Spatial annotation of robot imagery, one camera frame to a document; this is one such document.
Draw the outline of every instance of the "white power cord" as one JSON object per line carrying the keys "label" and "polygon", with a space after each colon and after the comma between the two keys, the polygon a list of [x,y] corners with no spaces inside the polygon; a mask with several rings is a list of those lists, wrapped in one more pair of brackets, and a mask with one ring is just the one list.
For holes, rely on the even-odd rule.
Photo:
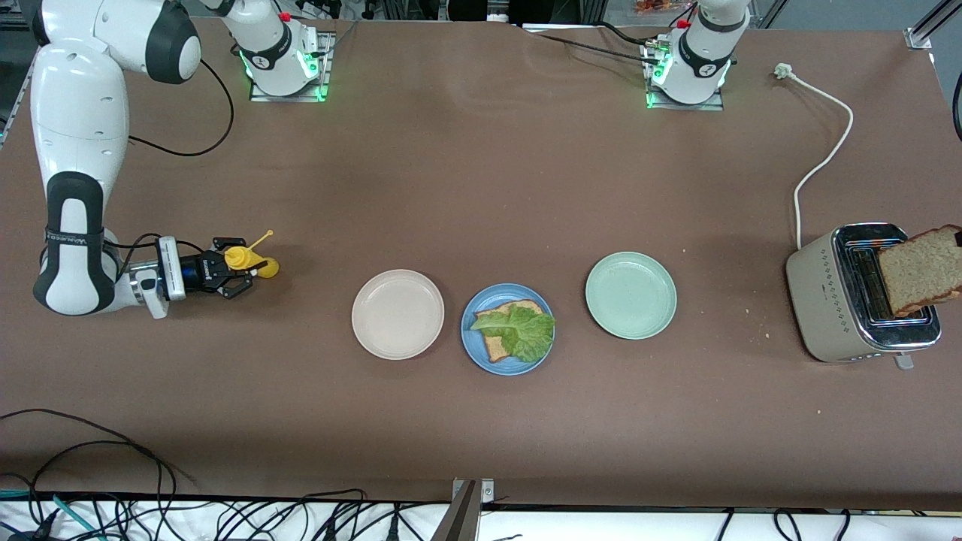
{"label": "white power cord", "polygon": [[828,92],[816,89],[815,87],[799,79],[798,76],[792,72],[792,67],[788,64],[777,65],[775,67],[774,73],[775,73],[776,79],[791,79],[796,83],[802,85],[803,87],[806,87],[807,89],[811,90],[812,92],[822,97],[828,98],[834,101],[835,103],[841,105],[848,113],[848,126],[846,126],[845,132],[842,134],[842,137],[835,144],[835,148],[832,148],[832,151],[828,153],[828,156],[825,157],[825,159],[822,160],[820,164],[812,168],[812,170],[808,171],[808,174],[802,177],[798,185],[795,186],[795,194],[793,196],[793,201],[795,203],[795,244],[797,246],[797,249],[801,250],[801,210],[798,206],[798,193],[801,192],[801,187],[804,186],[806,182],[808,182],[808,179],[812,178],[812,175],[819,172],[819,170],[822,167],[825,167],[825,165],[828,164],[828,162],[831,162],[832,158],[835,157],[835,153],[839,151],[839,148],[842,146],[842,143],[845,142],[845,139],[848,138],[848,132],[851,131],[851,124],[855,121],[855,113],[853,113],[851,111],[851,107],[843,103],[842,100],[829,94]]}

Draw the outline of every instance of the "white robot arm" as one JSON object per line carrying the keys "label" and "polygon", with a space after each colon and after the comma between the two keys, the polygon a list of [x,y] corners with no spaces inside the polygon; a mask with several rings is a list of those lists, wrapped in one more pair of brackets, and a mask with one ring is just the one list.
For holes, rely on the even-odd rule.
{"label": "white robot arm", "polygon": [[161,237],[156,260],[124,268],[104,228],[129,135],[123,70],[170,84],[193,75],[200,40],[184,8],[169,0],[21,0],[21,7],[42,45],[30,105],[47,199],[37,301],[68,316],[145,305],[162,318],[189,292],[231,298],[258,269],[267,277],[273,262],[277,272],[276,262],[249,257],[237,238],[180,256],[177,241]]}
{"label": "white robot arm", "polygon": [[700,0],[688,28],[667,35],[670,56],[652,83],[671,99],[702,103],[724,82],[731,53],[748,27],[750,0]]}
{"label": "white robot arm", "polygon": [[281,19],[271,0],[201,0],[221,17],[240,47],[254,83],[274,96],[294,94],[319,75],[309,57],[317,51],[317,30]]}

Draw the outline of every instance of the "brown table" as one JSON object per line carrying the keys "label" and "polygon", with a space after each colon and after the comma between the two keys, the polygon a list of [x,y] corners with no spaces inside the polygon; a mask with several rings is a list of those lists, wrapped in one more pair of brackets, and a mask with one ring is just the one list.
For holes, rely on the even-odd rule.
{"label": "brown table", "polygon": [[[829,366],[802,348],[783,272],[792,189],[845,114],[774,81],[778,62],[856,115],[802,195],[806,241],[864,220],[909,233],[959,220],[949,110],[928,55],[899,34],[748,32],[718,114],[648,110],[631,62],[487,23],[363,22],[327,103],[253,104],[226,29],[197,26],[236,97],[234,131],[195,159],[131,146],[107,224],[128,242],[272,228],[263,252],[281,273],[158,322],[45,311],[24,107],[0,152],[4,410],[121,430],[200,493],[436,499],[458,476],[493,477],[507,502],[962,508],[962,304],[940,310],[945,336],[913,372]],[[630,52],[601,31],[565,35]],[[203,71],[129,85],[134,135],[197,149],[226,122]],[[589,270],[619,250],[677,285],[674,321],[650,340],[614,338],[586,308]],[[435,280],[446,309],[436,344],[403,362],[367,354],[349,317],[395,268]],[[559,321],[522,377],[482,372],[458,335],[468,300],[501,281],[537,290]],[[3,469],[31,473],[98,434],[35,416],[0,437]],[[40,488],[150,492],[153,472],[126,451],[79,451]]]}

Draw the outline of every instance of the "metal clamp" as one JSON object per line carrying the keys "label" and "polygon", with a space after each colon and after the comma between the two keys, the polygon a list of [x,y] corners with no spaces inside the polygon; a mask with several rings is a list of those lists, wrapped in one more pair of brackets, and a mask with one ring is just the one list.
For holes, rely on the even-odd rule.
{"label": "metal clamp", "polygon": [[475,541],[481,502],[494,499],[493,479],[455,479],[454,498],[431,541]]}
{"label": "metal clamp", "polygon": [[926,13],[914,26],[905,29],[905,44],[910,49],[931,49],[932,42],[929,38],[949,22],[959,9],[962,9],[962,0],[939,0],[932,11]]}

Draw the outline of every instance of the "green plate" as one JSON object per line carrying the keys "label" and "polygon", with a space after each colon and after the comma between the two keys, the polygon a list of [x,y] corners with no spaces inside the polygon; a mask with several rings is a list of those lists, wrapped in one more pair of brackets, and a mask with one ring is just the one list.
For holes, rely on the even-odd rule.
{"label": "green plate", "polygon": [[650,338],[665,330],[678,304],[668,271],[632,251],[599,261],[588,275],[585,298],[601,328],[628,340]]}

